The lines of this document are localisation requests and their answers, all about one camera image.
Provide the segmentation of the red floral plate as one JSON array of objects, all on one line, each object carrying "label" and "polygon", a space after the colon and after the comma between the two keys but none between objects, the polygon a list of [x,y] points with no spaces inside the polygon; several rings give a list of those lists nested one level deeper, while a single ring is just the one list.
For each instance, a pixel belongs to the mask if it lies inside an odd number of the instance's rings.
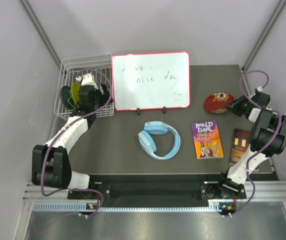
[{"label": "red floral plate", "polygon": [[234,101],[234,97],[226,92],[211,94],[204,101],[204,108],[214,114],[222,114],[228,111],[226,104]]}]

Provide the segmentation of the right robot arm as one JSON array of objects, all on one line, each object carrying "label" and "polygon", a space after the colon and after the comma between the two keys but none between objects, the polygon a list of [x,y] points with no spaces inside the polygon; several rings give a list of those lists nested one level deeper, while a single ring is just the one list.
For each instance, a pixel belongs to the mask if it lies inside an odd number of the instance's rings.
[{"label": "right robot arm", "polygon": [[256,92],[242,96],[226,107],[236,116],[245,116],[253,123],[249,145],[241,159],[221,175],[216,192],[222,198],[246,197],[244,184],[247,177],[265,160],[280,154],[286,147],[286,115],[267,109],[270,95]]}]

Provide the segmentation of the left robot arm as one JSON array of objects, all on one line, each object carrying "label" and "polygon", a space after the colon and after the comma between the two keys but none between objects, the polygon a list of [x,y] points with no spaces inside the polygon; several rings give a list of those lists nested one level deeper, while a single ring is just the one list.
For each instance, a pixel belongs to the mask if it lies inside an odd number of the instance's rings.
[{"label": "left robot arm", "polygon": [[79,189],[83,197],[91,198],[96,186],[90,183],[89,175],[71,170],[69,152],[93,125],[97,112],[112,102],[112,97],[105,84],[81,86],[78,94],[77,107],[66,124],[47,143],[33,148],[32,183],[62,190]]}]

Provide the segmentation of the lime green plate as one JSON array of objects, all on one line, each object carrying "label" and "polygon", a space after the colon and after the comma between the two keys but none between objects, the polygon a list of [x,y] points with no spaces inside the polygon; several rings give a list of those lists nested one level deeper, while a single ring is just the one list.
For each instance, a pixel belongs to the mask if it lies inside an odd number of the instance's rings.
[{"label": "lime green plate", "polygon": [[77,104],[80,99],[79,97],[80,88],[81,88],[81,84],[78,82],[73,83],[71,86],[71,96],[75,104]]}]

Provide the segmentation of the dark brown book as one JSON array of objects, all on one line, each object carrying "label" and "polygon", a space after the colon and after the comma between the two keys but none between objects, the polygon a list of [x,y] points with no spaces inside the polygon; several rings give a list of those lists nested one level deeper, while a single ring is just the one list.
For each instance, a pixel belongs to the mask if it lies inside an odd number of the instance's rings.
[{"label": "dark brown book", "polygon": [[235,165],[242,158],[249,145],[250,132],[235,128],[233,130],[229,163]]}]

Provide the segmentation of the dark green plate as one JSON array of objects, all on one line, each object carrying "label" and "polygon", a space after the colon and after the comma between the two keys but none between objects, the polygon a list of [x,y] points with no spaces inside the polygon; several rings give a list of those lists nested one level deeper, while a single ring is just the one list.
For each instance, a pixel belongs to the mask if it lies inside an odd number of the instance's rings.
[{"label": "dark green plate", "polygon": [[75,102],[71,95],[71,88],[69,86],[63,86],[60,90],[60,99],[63,103],[63,105],[68,110],[74,110],[75,109]]}]

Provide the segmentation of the purple Roald Dahl book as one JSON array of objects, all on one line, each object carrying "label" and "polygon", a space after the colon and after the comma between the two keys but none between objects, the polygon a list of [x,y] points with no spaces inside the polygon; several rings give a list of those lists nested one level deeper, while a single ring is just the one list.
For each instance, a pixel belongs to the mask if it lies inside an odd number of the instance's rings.
[{"label": "purple Roald Dahl book", "polygon": [[223,158],[223,147],[216,120],[191,124],[197,159]]}]

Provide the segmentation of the pink framed whiteboard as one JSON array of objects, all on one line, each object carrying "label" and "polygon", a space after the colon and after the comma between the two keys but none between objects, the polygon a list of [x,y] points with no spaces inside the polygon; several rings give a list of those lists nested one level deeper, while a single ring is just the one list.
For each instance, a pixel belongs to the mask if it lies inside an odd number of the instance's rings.
[{"label": "pink framed whiteboard", "polygon": [[111,67],[118,111],[187,108],[191,104],[190,57],[185,51],[116,54]]}]

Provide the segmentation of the light blue headphones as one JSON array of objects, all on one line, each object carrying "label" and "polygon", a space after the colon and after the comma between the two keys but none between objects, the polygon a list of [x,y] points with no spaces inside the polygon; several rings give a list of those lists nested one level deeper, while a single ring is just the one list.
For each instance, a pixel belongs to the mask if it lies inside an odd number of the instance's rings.
[{"label": "light blue headphones", "polygon": [[[165,152],[159,148],[159,144],[162,137],[169,134],[172,134],[173,146],[168,149],[168,152]],[[167,161],[173,158],[181,147],[181,137],[178,131],[162,121],[146,122],[143,129],[138,133],[138,141],[141,148],[151,158],[158,161]]]}]

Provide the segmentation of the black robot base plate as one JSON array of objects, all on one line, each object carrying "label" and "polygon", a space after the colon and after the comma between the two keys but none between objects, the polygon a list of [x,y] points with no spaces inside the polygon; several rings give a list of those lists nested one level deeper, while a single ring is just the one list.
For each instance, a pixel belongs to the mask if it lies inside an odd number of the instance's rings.
[{"label": "black robot base plate", "polygon": [[226,173],[206,174],[93,174],[89,189],[100,190],[107,197],[180,196],[199,199],[245,199],[244,184],[227,178]]}]

